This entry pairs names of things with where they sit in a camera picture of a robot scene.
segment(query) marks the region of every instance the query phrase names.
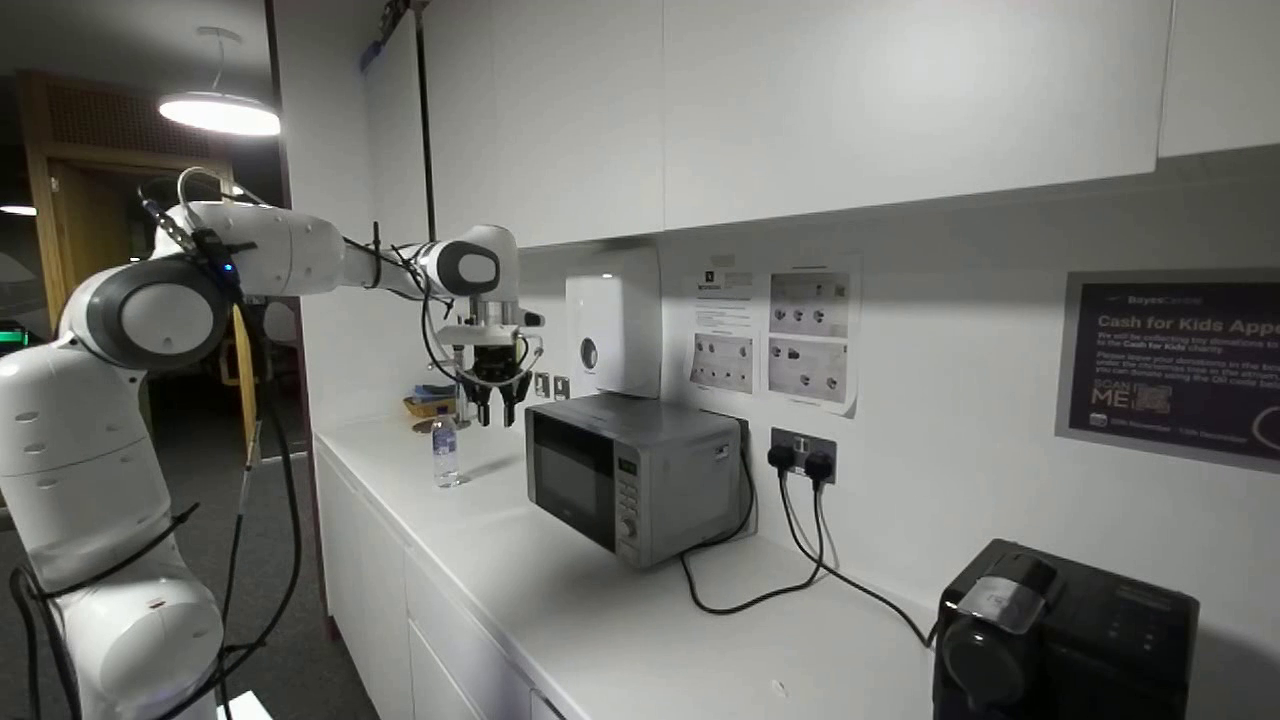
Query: microwave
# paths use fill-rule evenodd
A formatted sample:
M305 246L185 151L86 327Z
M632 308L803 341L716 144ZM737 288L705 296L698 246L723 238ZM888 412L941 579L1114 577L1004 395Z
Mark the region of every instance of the microwave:
M728 536L748 512L740 419L635 395L524 407L528 501L629 566Z

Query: upper cabinet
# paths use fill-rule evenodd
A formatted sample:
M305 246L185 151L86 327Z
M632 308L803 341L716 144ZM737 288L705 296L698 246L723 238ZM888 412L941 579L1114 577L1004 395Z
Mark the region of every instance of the upper cabinet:
M673 227L1156 163L1166 0L666 0Z
M1280 144L1274 35L1274 0L1173 0L1163 157Z
M430 0L441 232L519 245L1151 173L1173 0Z
M558 245L660 227L660 2L430 0L441 232Z
M414 12L402 12L362 69L368 200L388 245L422 245L430 237L418 87L418 22Z

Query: ceiling light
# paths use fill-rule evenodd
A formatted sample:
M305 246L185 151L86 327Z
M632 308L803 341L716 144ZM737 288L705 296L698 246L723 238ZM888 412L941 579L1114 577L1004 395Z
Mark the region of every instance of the ceiling light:
M0 205L5 214L37 214L30 205Z
M227 96L227 90L164 96L160 116L170 122L199 129L199 131L281 137L281 116L251 96Z
M281 116L267 103L261 103L251 96L220 90L227 42L245 42L245 38L227 27L195 27L195 35L216 42L212 87L164 96L160 116L170 122L187 122L199 131L220 131L220 137L281 137Z

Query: informational sign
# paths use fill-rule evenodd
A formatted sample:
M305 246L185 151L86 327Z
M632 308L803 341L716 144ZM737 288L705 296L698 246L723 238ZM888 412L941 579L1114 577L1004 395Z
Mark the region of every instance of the informational sign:
M1280 460L1280 278L1076 275L1069 431Z

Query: microwave door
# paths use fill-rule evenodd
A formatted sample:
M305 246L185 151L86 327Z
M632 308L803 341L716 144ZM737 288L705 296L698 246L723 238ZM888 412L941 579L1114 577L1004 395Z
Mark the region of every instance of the microwave door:
M533 478L541 509L591 536L606 553L617 547L612 440L571 424L536 419Z

